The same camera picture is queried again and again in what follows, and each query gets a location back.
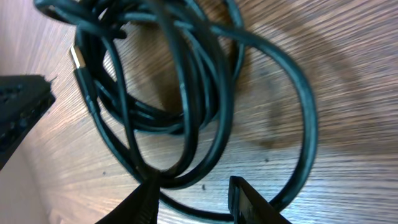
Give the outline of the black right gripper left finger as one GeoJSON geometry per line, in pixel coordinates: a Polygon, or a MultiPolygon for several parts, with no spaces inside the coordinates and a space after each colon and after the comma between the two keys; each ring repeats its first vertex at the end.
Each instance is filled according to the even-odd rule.
{"type": "Polygon", "coordinates": [[[96,224],[157,224],[160,173],[143,181],[115,209],[96,224]]]}

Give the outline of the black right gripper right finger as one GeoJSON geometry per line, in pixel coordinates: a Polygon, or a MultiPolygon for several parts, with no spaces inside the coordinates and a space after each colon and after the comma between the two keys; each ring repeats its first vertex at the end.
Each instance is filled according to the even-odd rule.
{"type": "Polygon", "coordinates": [[[291,224],[244,178],[229,178],[228,208],[234,224],[291,224]]]}

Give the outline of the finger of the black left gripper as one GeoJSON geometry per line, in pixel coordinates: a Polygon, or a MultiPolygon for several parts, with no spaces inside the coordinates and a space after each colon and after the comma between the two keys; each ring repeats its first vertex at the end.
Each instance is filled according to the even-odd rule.
{"type": "Polygon", "coordinates": [[[54,102],[51,83],[41,75],[1,77],[1,167],[54,102]]]}

